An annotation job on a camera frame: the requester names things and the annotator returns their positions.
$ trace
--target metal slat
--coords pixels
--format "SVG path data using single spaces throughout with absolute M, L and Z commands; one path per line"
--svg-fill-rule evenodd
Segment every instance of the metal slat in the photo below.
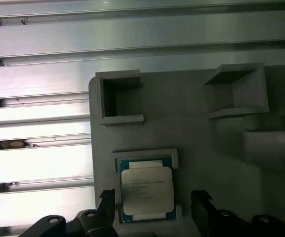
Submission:
M 71 221 L 81 210 L 93 208 L 94 187 L 0 194 L 0 227 L 33 224 L 47 215 Z
M 90 133 L 89 119 L 0 125 L 0 141 Z
M 250 0 L 249 3 L 276 3 L 285 0 Z M 75 0 L 59 2 L 27 3 L 0 5 L 0 18 L 18 16 L 45 16 L 58 14 L 94 13 L 136 9 L 161 9 L 174 7 L 208 7 L 243 4 L 246 0 Z
M 0 183 L 93 178 L 91 144 L 0 151 Z
M 285 11 L 2 26 L 0 58 L 263 40 L 285 40 Z
M 95 72 L 140 69 L 143 73 L 213 69 L 221 64 L 285 65 L 285 49 L 101 59 L 0 67 L 0 98 L 88 91 Z
M 89 104 L 71 103 L 62 105 L 0 108 L 0 124 L 31 122 L 39 120 L 89 118 Z

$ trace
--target black clamp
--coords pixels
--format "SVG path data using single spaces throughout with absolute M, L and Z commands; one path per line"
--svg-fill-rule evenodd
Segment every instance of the black clamp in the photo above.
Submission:
M 97 209 L 81 211 L 66 223 L 62 216 L 41 218 L 19 237 L 118 237 L 113 228 L 115 190 L 104 190 Z
M 191 194 L 192 218 L 202 237 L 281 237 L 285 223 L 270 215 L 257 215 L 246 222 L 227 210 L 217 210 L 205 190 Z

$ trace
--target screw hole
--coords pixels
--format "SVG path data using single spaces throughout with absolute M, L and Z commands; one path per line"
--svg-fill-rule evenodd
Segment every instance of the screw hole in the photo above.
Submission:
M 266 222 L 266 223 L 269 223 L 269 222 L 270 222 L 270 219 L 267 218 L 267 217 L 265 217 L 265 216 L 261 216 L 261 217 L 259 218 L 259 220 L 262 221 L 262 222 Z
M 49 223 L 56 223 L 57 221 L 58 221 L 57 218 L 52 218 L 52 219 L 49 220 Z
M 230 216 L 230 212 L 228 211 L 221 211 L 220 214 L 223 216 Z

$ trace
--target black plastic part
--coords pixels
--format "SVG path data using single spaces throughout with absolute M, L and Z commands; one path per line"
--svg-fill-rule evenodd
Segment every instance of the black plastic part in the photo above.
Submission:
M 285 236 L 285 223 L 270 215 L 257 215 L 252 218 L 253 228 L 259 236 Z
M 34 223 L 20 237 L 64 237 L 66 221 L 62 216 L 46 216 Z
M 104 190 L 97 210 L 81 211 L 67 224 L 62 216 L 43 217 L 19 237 L 118 237 L 114 218 L 115 190 Z
M 254 216 L 251 223 L 228 210 L 217 210 L 205 191 L 192 191 L 192 217 L 202 237 L 281 237 L 285 223 L 270 215 Z

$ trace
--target gray plastic panel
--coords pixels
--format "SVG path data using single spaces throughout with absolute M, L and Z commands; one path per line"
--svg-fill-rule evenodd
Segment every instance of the gray plastic panel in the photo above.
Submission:
M 140 87 L 140 71 L 96 73 L 99 123 L 105 126 L 143 123 L 143 115 L 128 115 L 122 106 L 124 90 Z
M 221 65 L 205 84 L 211 87 L 210 119 L 269 111 L 261 64 Z
M 247 162 L 285 172 L 285 131 L 244 132 Z
M 242 119 L 208 120 L 204 83 L 213 72 L 141 73 L 143 86 L 135 92 L 124 91 L 126 99 L 122 105 L 131 114 L 143 114 L 143 125 L 101 125 L 97 80 L 90 81 L 96 200 L 104 189 L 112 189 L 117 184 L 113 152 L 176 148 L 179 155 L 179 168 L 173 170 L 173 181 L 174 198 L 182 208 L 182 221 L 177 225 L 166 221 L 160 225 L 146 222 L 138 226 L 115 223 L 121 236 L 135 232 L 196 236 L 198 231 L 190 210 L 190 193 L 194 189 L 206 189 L 214 197 L 217 208 L 233 211 L 245 220 L 263 212 L 260 169 L 244 161 Z

